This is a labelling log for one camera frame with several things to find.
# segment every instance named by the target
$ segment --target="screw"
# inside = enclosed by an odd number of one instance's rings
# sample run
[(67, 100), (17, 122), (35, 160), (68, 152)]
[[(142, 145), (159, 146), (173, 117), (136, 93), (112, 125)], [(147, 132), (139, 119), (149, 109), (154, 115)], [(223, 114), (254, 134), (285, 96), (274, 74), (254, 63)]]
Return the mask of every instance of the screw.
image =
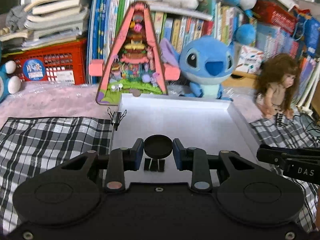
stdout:
[(119, 181), (111, 181), (108, 182), (107, 187), (109, 189), (120, 189), (122, 187), (122, 183)]
[(207, 189), (210, 187), (210, 184), (205, 181), (198, 181), (194, 184), (195, 188), (197, 189)]
[(285, 235), (285, 240), (294, 240), (296, 237), (296, 234), (294, 232), (288, 232)]
[(33, 234), (30, 233), (30, 232), (24, 232), (22, 237), (25, 239), (25, 240), (32, 240), (33, 239)]

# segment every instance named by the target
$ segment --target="black and white checkered fabric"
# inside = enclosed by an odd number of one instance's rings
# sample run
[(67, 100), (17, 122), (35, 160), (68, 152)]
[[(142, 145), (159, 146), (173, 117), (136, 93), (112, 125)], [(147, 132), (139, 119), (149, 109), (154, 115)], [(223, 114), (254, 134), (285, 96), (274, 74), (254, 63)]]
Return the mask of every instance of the black and white checkered fabric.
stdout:
[[(300, 116), (298, 115), (293, 120), (288, 120), (283, 115), (278, 114), (274, 121), (264, 118), (252, 122), (251, 125), (260, 140), (271, 147), (320, 147), (319, 139), (306, 131), (306, 127), (300, 121)], [(282, 171), (278, 167), (274, 166), (273, 168), (277, 174), (282, 175)], [(285, 178), (298, 184), (305, 195), (304, 207), (299, 214), (297, 223), (307, 232), (317, 230), (315, 220), (319, 186), (297, 179)]]
[(94, 118), (9, 118), (0, 131), (0, 231), (20, 223), (12, 194), (26, 179), (88, 150), (108, 153), (110, 120)]

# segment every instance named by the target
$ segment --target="black clip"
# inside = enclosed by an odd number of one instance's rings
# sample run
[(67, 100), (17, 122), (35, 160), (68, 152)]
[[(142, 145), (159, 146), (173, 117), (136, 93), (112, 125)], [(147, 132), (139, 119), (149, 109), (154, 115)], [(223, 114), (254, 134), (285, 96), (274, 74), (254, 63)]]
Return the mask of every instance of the black clip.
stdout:
[(114, 129), (117, 131), (118, 130), (118, 126), (120, 124), (120, 122), (122, 121), (122, 119), (126, 116), (127, 114), (127, 110), (124, 111), (124, 113), (121, 112), (113, 112), (111, 113), (111, 109), (110, 107), (108, 107), (107, 110), (110, 118), (111, 118), (111, 124), (114, 127)]

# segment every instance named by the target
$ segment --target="red basket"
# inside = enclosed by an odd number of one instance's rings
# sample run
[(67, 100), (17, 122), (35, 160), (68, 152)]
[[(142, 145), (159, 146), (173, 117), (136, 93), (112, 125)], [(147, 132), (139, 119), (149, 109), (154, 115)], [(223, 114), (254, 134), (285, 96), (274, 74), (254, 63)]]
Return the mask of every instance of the red basket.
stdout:
[(276, 3), (258, 0), (252, 11), (258, 21), (281, 27), (290, 35), (294, 33), (296, 18)]
[(17, 64), (17, 75), (24, 81), (67, 81), (85, 83), (86, 39), (52, 45), (9, 55), (4, 62)]

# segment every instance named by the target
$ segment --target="doll with brown hair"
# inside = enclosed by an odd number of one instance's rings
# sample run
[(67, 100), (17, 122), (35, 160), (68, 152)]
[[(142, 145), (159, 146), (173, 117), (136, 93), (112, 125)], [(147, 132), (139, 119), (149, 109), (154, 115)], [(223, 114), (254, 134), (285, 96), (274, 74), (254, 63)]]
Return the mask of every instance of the doll with brown hair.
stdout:
[(271, 119), (276, 113), (293, 118), (291, 101), (299, 85), (300, 68), (289, 54), (278, 54), (268, 59), (255, 82), (256, 104), (264, 117)]

